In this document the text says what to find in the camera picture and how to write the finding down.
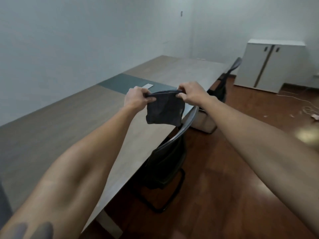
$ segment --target cabinet door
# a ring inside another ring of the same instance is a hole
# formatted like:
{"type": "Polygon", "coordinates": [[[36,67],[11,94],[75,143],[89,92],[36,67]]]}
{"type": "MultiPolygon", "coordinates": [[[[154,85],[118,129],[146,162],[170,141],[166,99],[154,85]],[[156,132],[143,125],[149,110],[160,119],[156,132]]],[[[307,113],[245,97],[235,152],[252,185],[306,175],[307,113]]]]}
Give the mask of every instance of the cabinet door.
{"type": "Polygon", "coordinates": [[[291,74],[302,48],[275,45],[256,88],[278,93],[285,79],[291,74]]]}
{"type": "Polygon", "coordinates": [[[254,87],[270,49],[270,44],[247,44],[234,84],[254,87]]]}

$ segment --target black metal chair leg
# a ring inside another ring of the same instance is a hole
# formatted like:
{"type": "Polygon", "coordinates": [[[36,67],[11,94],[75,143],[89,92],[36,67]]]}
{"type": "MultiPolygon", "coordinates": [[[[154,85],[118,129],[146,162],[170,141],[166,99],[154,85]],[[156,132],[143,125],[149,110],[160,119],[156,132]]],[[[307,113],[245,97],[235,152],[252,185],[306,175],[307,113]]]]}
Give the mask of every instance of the black metal chair leg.
{"type": "Polygon", "coordinates": [[[180,168],[180,172],[181,172],[181,179],[176,187],[176,189],[174,190],[173,194],[170,196],[170,198],[168,199],[168,201],[161,207],[161,208],[155,208],[155,206],[153,206],[153,204],[151,204],[145,197],[143,197],[139,192],[137,192],[135,189],[132,188],[132,193],[144,204],[146,204],[152,211],[156,212],[156,213],[162,213],[164,212],[164,210],[166,210],[166,208],[168,207],[168,205],[174,200],[174,198],[178,195],[179,191],[181,190],[181,186],[183,185],[184,179],[185,179],[185,171],[180,168]]]}

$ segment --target teal stripe on table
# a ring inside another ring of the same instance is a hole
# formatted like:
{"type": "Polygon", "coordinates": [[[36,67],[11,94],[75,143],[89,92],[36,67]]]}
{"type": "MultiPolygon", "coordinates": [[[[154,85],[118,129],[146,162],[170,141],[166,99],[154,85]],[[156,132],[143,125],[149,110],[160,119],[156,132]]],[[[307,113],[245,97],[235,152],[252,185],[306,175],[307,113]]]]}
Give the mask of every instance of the teal stripe on table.
{"type": "Polygon", "coordinates": [[[151,88],[149,88],[150,92],[152,92],[152,93],[162,91],[162,90],[177,89],[176,87],[173,87],[170,85],[164,85],[161,83],[141,79],[141,78],[126,75],[126,74],[119,74],[117,76],[109,78],[108,80],[102,81],[98,85],[126,95],[126,93],[129,91],[130,88],[134,88],[135,86],[142,87],[146,84],[153,85],[151,88]]]}

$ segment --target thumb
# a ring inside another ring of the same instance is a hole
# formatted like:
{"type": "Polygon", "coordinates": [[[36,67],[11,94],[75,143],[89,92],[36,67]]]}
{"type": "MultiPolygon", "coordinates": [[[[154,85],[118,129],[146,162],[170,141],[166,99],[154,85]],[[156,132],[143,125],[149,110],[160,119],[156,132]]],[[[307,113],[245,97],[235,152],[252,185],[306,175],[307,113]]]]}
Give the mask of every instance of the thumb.
{"type": "Polygon", "coordinates": [[[184,101],[187,99],[187,95],[185,93],[178,93],[176,95],[177,98],[181,98],[183,99],[184,101]]]}
{"type": "Polygon", "coordinates": [[[147,103],[150,103],[150,102],[156,101],[156,98],[155,97],[147,97],[146,100],[147,100],[147,103]]]}

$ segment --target reddish brown floor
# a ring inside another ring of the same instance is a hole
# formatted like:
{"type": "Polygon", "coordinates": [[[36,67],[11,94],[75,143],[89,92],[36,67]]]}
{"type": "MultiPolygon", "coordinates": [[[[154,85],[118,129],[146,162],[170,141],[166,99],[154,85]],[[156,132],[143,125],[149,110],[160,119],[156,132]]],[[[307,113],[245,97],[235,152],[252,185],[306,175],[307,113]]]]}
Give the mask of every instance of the reddish brown floor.
{"type": "MultiPolygon", "coordinates": [[[[302,91],[290,87],[285,90],[302,91]]],[[[229,79],[227,91],[226,103],[231,107],[319,148],[318,123],[300,112],[307,103],[233,86],[233,79],[229,79]],[[316,131],[317,136],[310,136],[311,131],[316,131]]],[[[307,90],[298,97],[319,105],[317,91],[307,90]]],[[[171,238],[173,233],[181,233],[181,238],[201,239],[315,238],[261,182],[220,130],[208,135],[189,129],[186,141],[185,182],[164,213],[152,212],[130,193],[129,186],[133,181],[106,206],[106,212],[124,231],[122,239],[164,239],[171,238]]],[[[144,188],[143,194],[160,205],[170,196],[178,179],[162,191],[144,188]]],[[[82,238],[110,238],[97,223],[86,231],[89,232],[82,238]]]]}

